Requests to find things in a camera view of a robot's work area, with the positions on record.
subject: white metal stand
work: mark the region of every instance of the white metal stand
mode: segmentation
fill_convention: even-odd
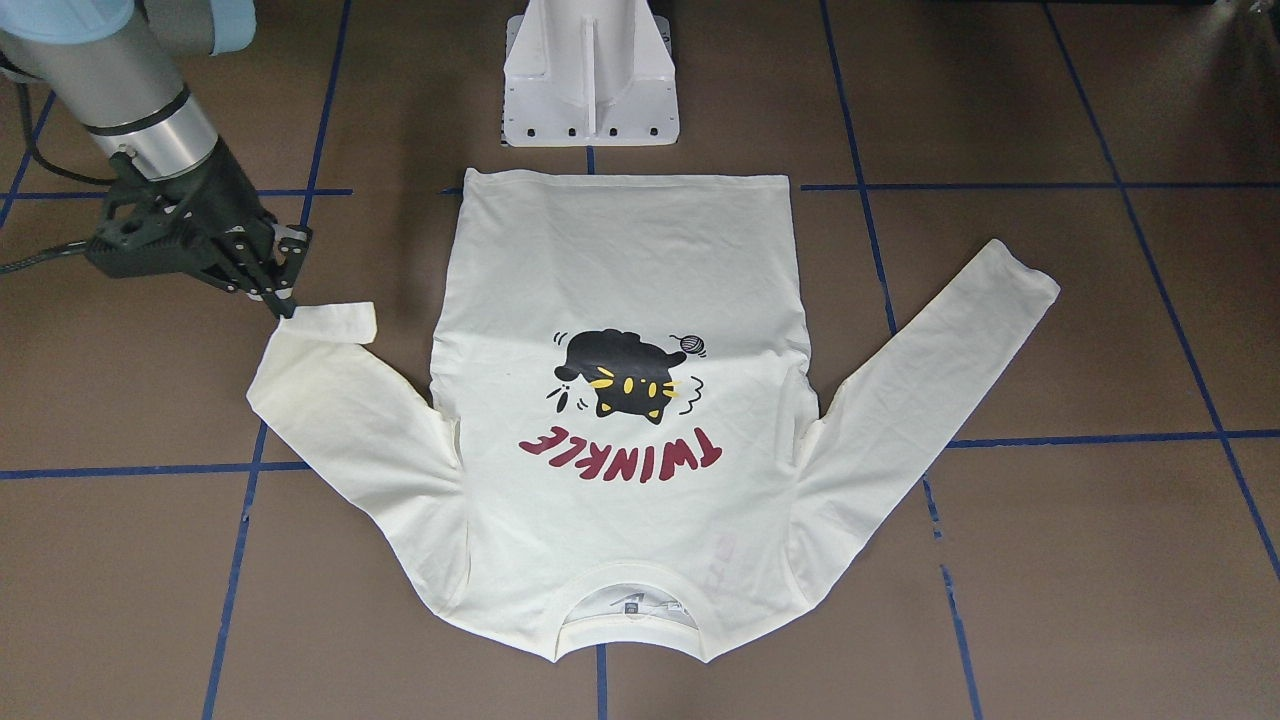
[[[516,147],[676,142],[676,67],[659,24],[669,36],[645,0],[530,0],[507,23],[503,138]]]

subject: white long-sleeve shirt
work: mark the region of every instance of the white long-sleeve shirt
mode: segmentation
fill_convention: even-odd
[[[428,405],[300,307],[248,398],[448,623],[704,661],[808,612],[1057,296],[988,243],[826,416],[783,177],[470,170]]]

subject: blue grid line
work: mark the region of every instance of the blue grid line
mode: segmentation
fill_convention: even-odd
[[[333,97],[338,91],[338,70],[342,68],[342,51],[347,45],[347,23],[351,20],[351,0],[343,0],[342,18],[338,20],[338,41],[333,49],[333,61],[329,64],[329,86],[324,94],[324,106],[320,109],[320,127],[316,129],[316,146],[311,152],[311,173],[307,176],[307,191],[302,196],[301,224],[311,219],[311,202],[316,196],[316,182],[320,178],[320,158],[324,155],[324,141],[329,133],[329,113],[333,111]]]
[[[36,119],[36,124],[31,128],[32,142],[40,140],[40,131],[45,129],[45,123],[49,120],[49,111],[54,109],[54,92],[49,92],[49,97],[45,99],[45,106],[40,110],[40,117]],[[18,187],[22,186],[22,178],[27,176],[27,167],[31,165],[31,152],[22,154],[22,161],[18,163],[18,172],[13,176],[13,182],[9,184],[9,193],[4,199],[4,205],[0,205],[0,228],[4,227],[5,220],[9,219],[9,211],[13,210],[13,197],[18,192]]]
[[[1155,442],[1203,442],[1217,441],[1222,436],[1230,439],[1280,439],[1280,428],[1263,428],[1254,430],[1226,430],[1215,432],[1188,432],[1188,433],[1130,433],[1110,436],[1046,436],[1046,437],[1007,437],[1007,438],[977,438],[954,439],[947,443],[947,450],[972,450],[983,447],[1043,447],[1043,446],[1080,446],[1080,445],[1124,445],[1124,443],[1155,443]],[[136,475],[200,475],[219,473],[247,473],[253,468],[250,462],[210,462],[204,465],[123,465],[99,468],[40,468],[26,470],[0,470],[0,480],[31,480],[31,479],[64,479],[64,478],[123,478]],[[279,460],[260,462],[261,473],[287,473],[297,470],[310,470],[311,466],[301,460]]]
[[[858,152],[858,138],[854,135],[854,118],[852,111],[849,106],[849,99],[845,94],[845,79],[840,70],[840,58],[836,53],[836,37],[831,26],[831,13],[827,9],[827,0],[819,0],[822,9],[822,23],[823,29],[827,35],[827,50],[831,54],[831,67],[836,76],[836,88],[840,94],[840,106],[845,114],[845,133],[849,137],[849,150],[854,160],[854,174],[858,178],[858,195],[863,201],[863,215],[867,220],[867,234],[872,243],[872,255],[876,260],[876,274],[881,282],[881,291],[884,295],[884,316],[888,322],[888,329],[891,334],[897,334],[897,320],[893,318],[893,300],[888,291],[888,278],[884,273],[884,263],[881,259],[879,240],[876,236],[876,222],[872,218],[872,205],[870,195],[868,192],[867,177],[863,174],[861,159]],[[925,497],[928,498],[929,515],[933,520],[933,538],[934,541],[942,539],[942,530],[940,527],[938,509],[933,502],[933,488],[928,484],[928,479],[922,475],[922,482],[925,487]],[[974,720],[982,720],[982,701],[978,694],[978,680],[973,674],[973,661],[969,657],[969,641],[965,637],[964,621],[960,620],[960,612],[956,609],[955,601],[955,588],[951,582],[951,574],[947,571],[946,566],[942,566],[942,580],[946,587],[947,601],[951,605],[951,619],[955,625],[956,646],[960,651],[960,662],[964,669],[965,683],[969,688],[969,703],[973,708]]]
[[[836,92],[840,96],[840,110],[845,115],[845,136],[849,140],[849,155],[854,163],[854,177],[858,178],[858,195],[863,201],[863,219],[867,222],[867,237],[872,243],[872,258],[876,260],[876,278],[881,283],[881,293],[884,296],[884,316],[888,320],[888,332],[897,334],[897,319],[893,318],[893,301],[888,293],[888,278],[884,274],[884,260],[881,258],[879,237],[876,234],[876,219],[872,218],[872,199],[867,192],[867,177],[863,174],[863,158],[858,152],[858,137],[854,135],[854,113],[849,105],[849,96],[845,92],[845,73],[840,69],[840,55],[836,53],[836,33],[831,26],[831,13],[827,9],[827,0],[818,0],[822,10],[822,27],[827,33],[827,53],[831,55],[831,72],[836,77]]]
[[[1219,441],[1222,443],[1222,451],[1226,454],[1226,460],[1231,466],[1231,473],[1235,475],[1235,484],[1240,488],[1244,503],[1248,506],[1249,515],[1253,518],[1253,525],[1258,532],[1258,538],[1262,541],[1262,547],[1266,550],[1267,557],[1271,560],[1271,569],[1275,573],[1276,579],[1280,579],[1280,556],[1276,555],[1276,547],[1271,541],[1271,533],[1267,532],[1267,525],[1262,519],[1262,514],[1258,511],[1257,502],[1253,500],[1253,492],[1249,489],[1249,483],[1244,478],[1244,471],[1240,469],[1240,464],[1235,457],[1235,451],[1231,450],[1231,442],[1226,436],[1226,430],[1222,428],[1222,419],[1219,416],[1217,407],[1213,405],[1213,398],[1210,396],[1208,384],[1204,382],[1204,375],[1201,372],[1199,363],[1196,361],[1196,354],[1192,351],[1190,341],[1187,338],[1183,324],[1178,319],[1178,310],[1174,307],[1172,297],[1165,287],[1165,281],[1160,274],[1158,265],[1156,264],[1156,255],[1152,252],[1151,245],[1147,242],[1147,233],[1143,232],[1142,223],[1138,220],[1138,211],[1134,209],[1133,201],[1129,199],[1129,192],[1125,190],[1124,181],[1120,178],[1120,169],[1116,165],[1115,158],[1111,155],[1111,147],[1107,145],[1106,136],[1102,133],[1102,126],[1098,122],[1098,117],[1093,111],[1093,105],[1089,102],[1089,97],[1084,91],[1084,83],[1080,81],[1080,74],[1075,70],[1075,63],[1071,61],[1071,54],[1066,49],[1066,41],[1062,38],[1061,31],[1059,31],[1057,22],[1053,20],[1052,10],[1050,10],[1047,3],[1041,3],[1041,8],[1044,10],[1044,18],[1048,20],[1050,29],[1053,31],[1053,40],[1057,42],[1059,50],[1062,53],[1062,60],[1066,63],[1066,69],[1071,76],[1071,82],[1075,83],[1075,91],[1080,96],[1080,104],[1084,106],[1084,111],[1089,117],[1089,124],[1093,127],[1094,135],[1097,135],[1098,145],[1102,149],[1102,156],[1106,159],[1107,167],[1111,168],[1111,176],[1115,179],[1116,190],[1120,191],[1120,197],[1124,200],[1125,213],[1129,215],[1129,222],[1133,223],[1133,231],[1138,237],[1138,245],[1142,247],[1143,258],[1147,260],[1147,268],[1151,272],[1152,281],[1156,283],[1156,290],[1160,291],[1160,300],[1164,302],[1165,311],[1169,314],[1169,320],[1174,325],[1174,333],[1178,336],[1178,343],[1183,348],[1183,355],[1187,359],[1188,366],[1190,366],[1192,377],[1196,379],[1196,387],[1199,389],[1201,398],[1204,401],[1204,409],[1208,410],[1210,420],[1213,423],[1213,429],[1217,430]]]
[[[595,646],[595,717],[609,720],[609,661],[604,644]]]
[[[938,505],[933,502],[933,486],[929,484],[929,474],[920,475],[920,486],[924,487],[924,503],[929,507],[929,520],[933,521],[933,539],[942,539],[942,519],[938,516]]]
[[[1256,430],[1275,432],[1275,430]],[[1037,447],[1044,445],[1120,445],[1134,442],[1185,442],[1185,441],[1216,441],[1219,433],[1129,433],[1111,436],[1048,436],[1048,437],[1009,437],[1009,438],[982,438],[982,439],[954,439],[947,443],[947,450],[966,450],[973,447]]]
[[[306,462],[270,462],[261,470],[306,470]],[[214,475],[248,473],[251,462],[215,462],[209,465],[137,465],[125,468],[54,468],[47,470],[0,470],[0,480],[51,478],[127,478],[138,475]]]
[[[1280,190],[1280,182],[1125,182],[1129,190]]]
[[[1280,182],[869,182],[801,184],[801,192],[957,190],[1280,190]]]
[[[960,618],[960,607],[956,605],[956,585],[947,566],[940,565],[940,568],[942,568],[942,584],[947,588],[947,605],[951,606],[951,624],[955,626],[956,642],[960,644],[964,680],[969,685],[969,706],[973,708],[973,720],[982,720],[982,698],[978,697],[978,680],[973,673],[973,660],[969,657],[969,638],[964,632],[964,619]]]
[[[349,187],[317,187],[315,190],[300,187],[257,191],[259,197],[306,197],[307,195],[348,197],[355,193],[356,191]],[[93,190],[64,192],[13,192],[5,193],[5,197],[10,197],[13,200],[101,200],[106,197],[106,192]]]
[[[218,642],[214,644],[214,661],[209,669],[209,687],[205,689],[202,720],[212,720],[214,702],[218,700],[218,685],[223,676],[223,660],[227,657],[227,638],[232,630],[232,614],[236,610],[236,593],[239,589],[241,564],[244,561],[244,544],[248,542],[248,520],[257,495],[259,464],[262,461],[262,448],[266,447],[266,423],[260,423],[257,439],[253,442],[253,461],[244,486],[244,503],[241,507],[239,528],[236,530],[236,550],[232,552],[232,569],[227,577],[227,596],[223,598],[223,616],[218,625]]]
[[[595,147],[586,146],[586,174],[595,174]],[[607,660],[608,646],[604,643],[595,646],[595,717],[596,720],[609,719],[609,664]]]

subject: black cat graphic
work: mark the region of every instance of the black cat graphic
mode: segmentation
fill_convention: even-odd
[[[567,383],[581,375],[590,383],[598,418],[626,413],[657,425],[677,395],[669,370],[685,357],[682,351],[666,352],[641,342],[636,333],[588,331],[568,341],[564,364],[556,368],[556,377]]]

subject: floor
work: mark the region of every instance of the floor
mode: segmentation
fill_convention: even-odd
[[[817,611],[552,665],[433,618],[260,424],[260,305],[5,277],[0,716],[1280,717],[1280,51],[1244,4],[677,1],[680,142],[584,151],[498,142],[518,0],[260,1],[184,74],[315,228],[298,297],[375,301],[422,391],[467,167],[790,176],[823,402],[986,238],[1062,296]],[[0,258],[93,227],[17,132],[0,177]]]

